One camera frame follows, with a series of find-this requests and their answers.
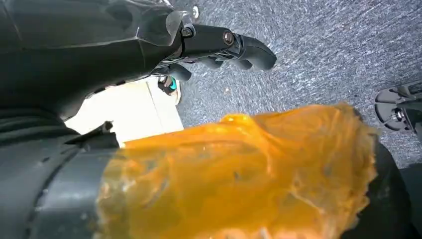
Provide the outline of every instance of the screw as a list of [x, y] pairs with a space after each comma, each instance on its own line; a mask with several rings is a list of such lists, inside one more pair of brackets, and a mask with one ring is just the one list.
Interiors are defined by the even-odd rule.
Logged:
[[234, 43], [234, 36], [233, 33], [230, 31], [225, 31], [223, 33], [223, 41], [226, 45], [231, 46]]
[[403, 113], [401, 109], [396, 108], [392, 110], [390, 119], [396, 122], [401, 122], [404, 118], [405, 118], [405, 114]]
[[182, 36], [183, 37], [191, 37], [193, 35], [194, 34], [193, 34], [193, 32], [192, 32], [192, 30], [190, 28], [186, 27], [186, 28], [183, 28], [182, 29]]

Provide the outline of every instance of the orange plastic bag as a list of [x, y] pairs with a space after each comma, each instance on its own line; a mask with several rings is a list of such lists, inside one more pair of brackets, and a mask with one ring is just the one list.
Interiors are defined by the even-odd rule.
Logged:
[[337, 239], [368, 204], [375, 134], [338, 105], [128, 142], [104, 172], [97, 236]]

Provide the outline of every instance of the translucent orange plastic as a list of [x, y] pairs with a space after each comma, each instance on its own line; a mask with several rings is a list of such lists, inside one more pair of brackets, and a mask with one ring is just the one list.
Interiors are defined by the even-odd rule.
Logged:
[[368, 204], [375, 134], [337, 105], [128, 142], [104, 172], [96, 236], [337, 239]]

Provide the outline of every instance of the gray carpet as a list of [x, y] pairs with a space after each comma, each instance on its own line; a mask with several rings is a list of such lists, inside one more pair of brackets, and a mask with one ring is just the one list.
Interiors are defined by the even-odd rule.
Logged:
[[[178, 110], [185, 127], [233, 112], [279, 112], [341, 101], [380, 127], [374, 98], [385, 88], [422, 79], [420, 0], [170, 0], [201, 10], [199, 23], [256, 37], [276, 52], [274, 70], [240, 71], [196, 64], [182, 84]], [[411, 133], [384, 131], [410, 190], [422, 232], [422, 148]]]

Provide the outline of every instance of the black rubber grip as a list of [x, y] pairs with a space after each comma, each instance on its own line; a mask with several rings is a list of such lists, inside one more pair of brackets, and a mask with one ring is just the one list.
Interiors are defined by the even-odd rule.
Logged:
[[206, 66], [210, 67], [211, 69], [217, 69], [223, 64], [223, 61], [216, 61], [208, 57], [201, 59], [201, 62], [204, 63]]
[[274, 67], [277, 57], [264, 43], [259, 40], [240, 36], [243, 41], [244, 53], [238, 60], [247, 60], [262, 70], [270, 70]]
[[169, 66], [169, 75], [179, 81], [187, 81], [192, 77], [192, 73], [179, 64]]
[[233, 64], [235, 64], [237, 67], [239, 67], [242, 70], [249, 70], [250, 68], [252, 68], [252, 63], [250, 63], [247, 60], [235, 60], [233, 61]]

